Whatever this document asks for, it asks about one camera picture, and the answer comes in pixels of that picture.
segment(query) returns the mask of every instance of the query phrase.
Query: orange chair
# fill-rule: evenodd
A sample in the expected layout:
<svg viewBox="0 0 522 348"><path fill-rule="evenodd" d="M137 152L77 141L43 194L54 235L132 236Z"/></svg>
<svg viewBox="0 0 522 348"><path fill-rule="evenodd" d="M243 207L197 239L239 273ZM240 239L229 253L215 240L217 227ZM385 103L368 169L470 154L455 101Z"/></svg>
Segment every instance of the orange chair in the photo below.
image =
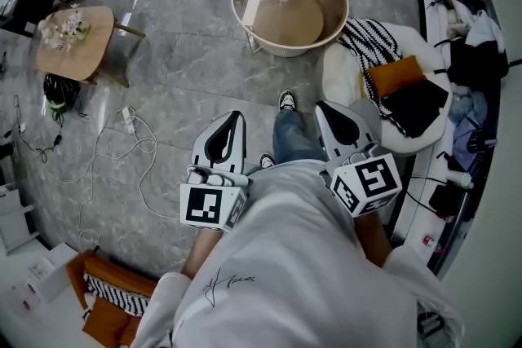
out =
<svg viewBox="0 0 522 348"><path fill-rule="evenodd" d="M88 307L85 293L89 292L83 279L84 272L120 289L145 297L151 297L156 288L155 282L102 259L92 249L78 254L67 265L67 272L78 301L84 310ZM97 297L83 326L83 332L107 348L118 348L120 345L130 346L134 341L140 319L138 316L129 315L108 300Z"/></svg>

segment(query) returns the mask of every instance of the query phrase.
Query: wall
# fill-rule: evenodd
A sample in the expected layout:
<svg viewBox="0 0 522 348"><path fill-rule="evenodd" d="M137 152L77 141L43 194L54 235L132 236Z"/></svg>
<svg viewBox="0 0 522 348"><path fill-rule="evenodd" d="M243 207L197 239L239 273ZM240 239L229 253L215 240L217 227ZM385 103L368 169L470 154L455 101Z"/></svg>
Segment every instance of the wall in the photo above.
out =
<svg viewBox="0 0 522 348"><path fill-rule="evenodd" d="M504 78L498 144L475 221L443 279L464 348L512 347L522 333L522 65Z"/></svg>

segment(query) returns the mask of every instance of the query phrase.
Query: white cable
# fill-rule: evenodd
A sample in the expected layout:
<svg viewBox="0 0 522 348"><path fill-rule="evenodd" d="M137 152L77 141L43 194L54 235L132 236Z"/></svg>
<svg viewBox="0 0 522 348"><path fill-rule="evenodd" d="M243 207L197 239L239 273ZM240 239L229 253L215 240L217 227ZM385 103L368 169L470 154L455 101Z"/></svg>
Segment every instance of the white cable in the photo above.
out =
<svg viewBox="0 0 522 348"><path fill-rule="evenodd" d="M136 131L134 132L134 136L135 136L135 139L136 139L136 142L134 143L134 145L132 146L131 149L129 149L128 151L126 152L123 152L123 154L121 154L120 156L116 156L116 157L113 157L113 156L108 156L106 154L103 154L101 152L96 152L96 148L98 147L98 141L100 140L100 137L101 135L103 134L104 130L105 130L105 127L107 126L107 123L108 123L108 120L117 115L119 112L122 112L124 108L121 108L120 110L116 111L115 113L113 113L112 115L109 115L107 117L107 119L105 120L105 123L104 123L104 126L102 128L102 130L100 131L100 133L98 134L98 137L96 138L96 141L95 141L95 147L94 147L94 150L92 152L92 158L91 158L91 161L89 162L89 164L87 165L86 167L86 170L85 170L85 173L83 173L82 176L80 176L77 180L73 181L73 182L64 182L62 180L60 180L59 178L57 178L55 175L53 175L48 169L47 167L45 166L45 169L47 171L47 173L54 179L56 180L58 183L60 184L78 184L80 182L80 180L82 180L83 178L85 178L87 176L87 174L89 173L89 171L91 172L91 195L89 196L89 198L84 201L83 203L78 204L80 205L80 209L78 211L78 227L77 227L77 231L78 231L78 236L80 238L80 245L82 245L82 242L85 242L86 244L88 245L93 245L93 244L98 244L100 242L100 235L94 231L93 229L82 229L81 228L81 225L82 225L82 210L83 210L83 206L85 206L87 203L89 203L91 200L92 200L92 197L94 195L94 175L92 173L92 167L94 165L94 162L95 162L95 158L98 157L98 156L104 156L105 158L108 158L109 160L111 161L117 161L117 160L120 160L121 158L123 158L124 156L127 156L129 153L131 153L136 147L139 147L139 149L142 151L142 152L145 152L146 154L153 154L153 158L151 160L151 163L150 165L148 166L148 168L145 170L145 172L143 173L143 175L141 176L141 178L139 179L138 181L138 190L139 190L139 194L141 195L141 200L143 201L144 203L144 206L145 208L151 212L152 214L155 214L156 216L159 216L160 218L166 218L166 219L174 219L174 220L179 220L179 218L176 218L176 217L173 217L173 216L168 216L168 215L165 215L165 214L159 214L157 212L155 212L154 210L152 210L148 205L147 205L147 202L145 201L145 197L144 197L144 194L143 192L141 191L141 182L143 181L143 179L145 178L145 176L147 175L147 173L151 170L151 168L153 167L154 165L154 162L156 161L156 154L157 154L157 139L156 139L156 135L154 135L153 131L150 129L150 127L147 125L147 122L145 122L143 119L139 118L136 116L136 112L135 110L131 107L131 106L126 106L126 108L129 108L129 110L132 111L132 114L130 115L130 118L131 120L133 121L134 119L136 119L137 121L140 121L141 123L143 123L145 125L145 127L148 129L148 132L150 132L150 134L152 135L152 138L150 137L147 137L147 138L143 138L143 139L138 139L138 135L136 134ZM144 142L152 142L154 144L153 146L153 149L150 150L150 151L147 151L145 149L143 149L141 147L141 143L144 143ZM86 239L84 238L84 235L87 235L90 239Z"/></svg>

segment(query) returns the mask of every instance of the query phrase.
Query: orange cushion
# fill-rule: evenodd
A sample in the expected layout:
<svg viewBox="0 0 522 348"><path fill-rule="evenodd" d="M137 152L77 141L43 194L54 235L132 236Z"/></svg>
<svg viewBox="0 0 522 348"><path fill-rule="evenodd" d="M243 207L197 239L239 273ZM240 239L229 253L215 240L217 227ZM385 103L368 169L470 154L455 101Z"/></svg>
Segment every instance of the orange cushion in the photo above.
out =
<svg viewBox="0 0 522 348"><path fill-rule="evenodd" d="M422 70L417 64L415 55L394 63L370 68L368 73L372 77L380 99L403 87L426 80L426 76L422 74Z"/></svg>
<svg viewBox="0 0 522 348"><path fill-rule="evenodd" d="M120 345L131 346L136 333L138 332L138 326L141 318L138 316L131 316L129 323L123 330L123 334L120 337Z"/></svg>
<svg viewBox="0 0 522 348"><path fill-rule="evenodd" d="M83 332L107 348L118 348L129 315L111 302L97 297Z"/></svg>
<svg viewBox="0 0 522 348"><path fill-rule="evenodd" d="M100 257L87 259L85 271L127 292L142 294L146 297L151 297L156 288L156 283L153 281L131 273Z"/></svg>

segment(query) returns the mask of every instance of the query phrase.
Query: sneaker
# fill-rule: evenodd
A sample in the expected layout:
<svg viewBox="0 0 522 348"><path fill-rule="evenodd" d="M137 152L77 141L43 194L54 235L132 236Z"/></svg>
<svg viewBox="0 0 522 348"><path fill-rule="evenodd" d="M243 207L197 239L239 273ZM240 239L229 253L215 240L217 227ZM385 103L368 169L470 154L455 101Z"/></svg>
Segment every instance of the sneaker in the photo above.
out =
<svg viewBox="0 0 522 348"><path fill-rule="evenodd" d="M261 155L261 158L259 158L259 165L261 165L262 169L267 169L268 167L273 167L276 164L276 160L274 160L274 157L272 154L269 154L268 152L265 152Z"/></svg>
<svg viewBox="0 0 522 348"><path fill-rule="evenodd" d="M279 96L279 110L295 110L295 96L290 90L285 90Z"/></svg>

